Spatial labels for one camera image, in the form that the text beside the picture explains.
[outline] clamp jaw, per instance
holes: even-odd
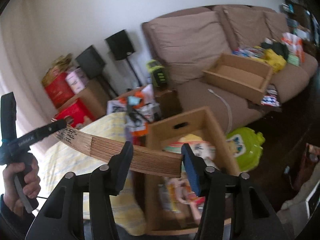
[[[65,174],[33,221],[26,240],[84,239],[84,192],[90,194],[92,239],[119,240],[109,196],[123,189],[132,156],[133,145],[126,142],[108,165],[89,174]]]
[[[194,240],[222,239],[227,193],[231,193],[234,206],[230,239],[288,239],[276,212],[260,188],[249,179],[249,174],[241,173],[239,177],[223,174],[195,156],[188,144],[182,146],[181,152],[192,190],[197,196],[205,196]]]
[[[28,152],[30,146],[43,140],[45,137],[66,128],[67,123],[65,120],[58,120],[17,138],[17,106],[13,92],[1,97],[0,119],[2,134],[0,165],[25,163],[25,170],[15,175],[14,184],[26,211],[31,213],[38,207],[39,203],[36,198],[30,199],[23,193],[23,187],[26,185],[24,177],[32,171],[31,163],[34,158],[33,154]]]

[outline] sleeve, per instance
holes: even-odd
[[[0,196],[0,239],[24,240],[34,219],[26,211],[23,218],[17,216],[6,206],[3,195]]]

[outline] speaker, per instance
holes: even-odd
[[[104,66],[106,65],[104,60],[92,45],[82,52],[76,58],[76,61],[90,79],[100,75]]]
[[[105,41],[109,45],[116,60],[126,59],[135,52],[125,30],[113,34],[109,38],[106,38]]]

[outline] curtain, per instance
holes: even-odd
[[[28,0],[11,0],[0,16],[0,95],[14,92],[17,127],[22,134],[46,125],[57,113],[37,71],[41,57],[36,55],[48,55],[44,50],[50,48],[41,40],[30,8]],[[51,136],[33,151],[44,153],[56,142]]]

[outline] dark floor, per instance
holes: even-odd
[[[266,142],[259,166],[250,171],[251,178],[262,187],[273,208],[278,211],[294,192],[282,176],[286,166],[300,163],[306,143],[320,146],[320,71],[308,87],[283,104],[282,113],[271,112],[248,125],[262,132]]]

